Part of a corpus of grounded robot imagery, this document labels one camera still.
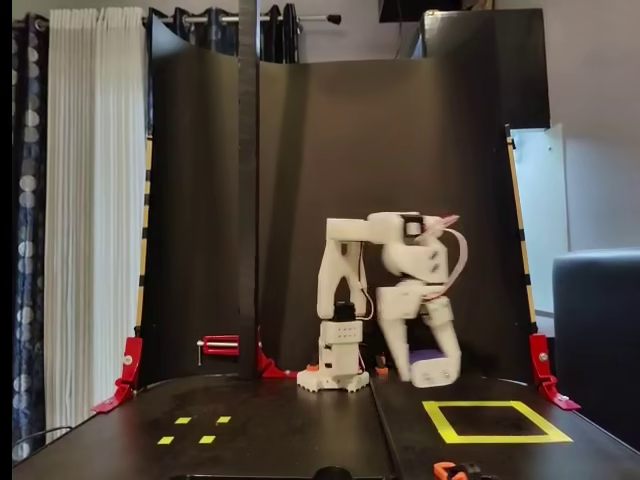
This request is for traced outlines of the white fixed gripper finger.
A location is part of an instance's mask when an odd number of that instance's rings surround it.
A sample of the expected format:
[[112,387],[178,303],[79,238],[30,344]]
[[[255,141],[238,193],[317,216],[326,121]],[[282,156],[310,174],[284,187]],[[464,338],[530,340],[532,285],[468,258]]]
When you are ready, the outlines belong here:
[[400,379],[411,379],[407,326],[404,319],[380,320],[379,326]]

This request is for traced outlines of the white moving gripper finger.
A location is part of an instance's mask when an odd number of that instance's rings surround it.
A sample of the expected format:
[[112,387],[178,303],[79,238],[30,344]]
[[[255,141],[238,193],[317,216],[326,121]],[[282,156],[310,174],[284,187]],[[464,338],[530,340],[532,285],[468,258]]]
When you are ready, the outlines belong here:
[[426,304],[429,326],[444,357],[430,360],[429,369],[435,384],[452,384],[461,369],[461,350],[453,325],[453,311],[448,299],[434,299]]

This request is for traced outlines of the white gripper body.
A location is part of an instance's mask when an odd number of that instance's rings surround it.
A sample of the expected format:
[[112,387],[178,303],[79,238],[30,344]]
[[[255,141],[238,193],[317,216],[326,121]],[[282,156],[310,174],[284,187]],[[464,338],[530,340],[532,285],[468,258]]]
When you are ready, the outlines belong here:
[[390,243],[383,247],[384,266],[400,281],[377,290],[380,323],[413,319],[426,312],[425,305],[438,297],[448,281],[446,248]]

